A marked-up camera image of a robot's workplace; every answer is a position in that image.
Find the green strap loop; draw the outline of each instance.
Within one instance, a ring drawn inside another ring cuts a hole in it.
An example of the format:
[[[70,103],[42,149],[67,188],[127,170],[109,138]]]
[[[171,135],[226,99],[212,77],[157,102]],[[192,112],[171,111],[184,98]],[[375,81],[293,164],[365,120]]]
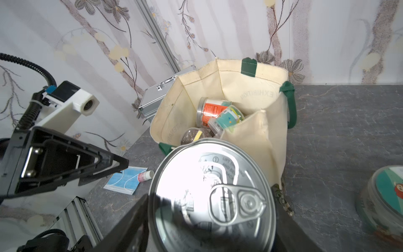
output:
[[[280,87],[280,92],[283,92],[285,97],[287,97],[288,111],[290,112],[289,129],[292,129],[297,123],[297,106],[295,105],[294,91],[294,85],[289,81],[284,82]]]
[[[169,145],[169,144],[164,144],[164,143],[159,143],[158,147],[162,151],[162,153],[167,156],[174,148],[175,146]]]
[[[241,65],[241,73],[250,77],[255,77],[258,62],[255,59],[244,58]]]

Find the plastic container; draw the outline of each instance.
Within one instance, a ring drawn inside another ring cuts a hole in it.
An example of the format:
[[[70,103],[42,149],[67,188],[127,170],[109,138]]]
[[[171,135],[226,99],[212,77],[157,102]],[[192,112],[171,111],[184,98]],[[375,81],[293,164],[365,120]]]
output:
[[[356,209],[374,235],[403,248],[403,166],[377,170],[360,193]]]
[[[145,171],[137,175],[137,181],[144,182],[154,177],[154,171]]]
[[[220,99],[201,97],[196,113],[196,125],[198,128],[208,128],[210,118],[217,117],[232,102]]]
[[[190,128],[182,136],[181,145],[189,144],[202,138],[212,137],[210,130],[205,128]]]
[[[217,118],[211,118],[208,121],[208,126],[215,135],[221,136],[225,128],[234,126],[243,120],[245,120],[245,117],[242,112],[234,105],[230,105],[228,108],[224,109]]]

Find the metal can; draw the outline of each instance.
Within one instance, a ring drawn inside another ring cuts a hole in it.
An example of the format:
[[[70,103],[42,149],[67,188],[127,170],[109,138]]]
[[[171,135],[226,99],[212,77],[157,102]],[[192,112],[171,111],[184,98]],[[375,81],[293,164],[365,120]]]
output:
[[[355,205],[363,223],[379,238],[403,248],[403,166],[377,170]]]
[[[224,140],[174,149],[157,169],[149,196],[150,233],[160,251],[270,251],[273,245],[270,186],[257,163]]]

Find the metal screw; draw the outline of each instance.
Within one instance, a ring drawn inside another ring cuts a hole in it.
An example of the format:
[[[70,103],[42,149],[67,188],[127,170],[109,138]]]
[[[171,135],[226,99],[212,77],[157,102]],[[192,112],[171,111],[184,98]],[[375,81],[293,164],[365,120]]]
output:
[[[33,150],[33,152],[34,152],[35,154],[40,155],[40,154],[42,154],[42,153],[44,152],[44,150],[41,149],[41,148],[36,148],[36,149]]]
[[[36,175],[36,171],[32,170],[32,171],[27,171],[27,173],[25,174],[27,177],[34,177]]]
[[[84,105],[84,110],[89,110],[92,107],[92,100],[89,100],[85,105]]]

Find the can lid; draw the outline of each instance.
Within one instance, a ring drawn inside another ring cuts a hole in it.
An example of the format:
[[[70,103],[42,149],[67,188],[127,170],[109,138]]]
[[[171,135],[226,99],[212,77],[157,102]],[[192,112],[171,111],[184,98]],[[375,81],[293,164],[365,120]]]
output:
[[[213,138],[164,159],[150,188],[149,222],[165,251],[269,251],[276,229],[273,195],[256,162]]]
[[[382,200],[403,216],[403,166],[383,169],[376,175],[375,185]]]

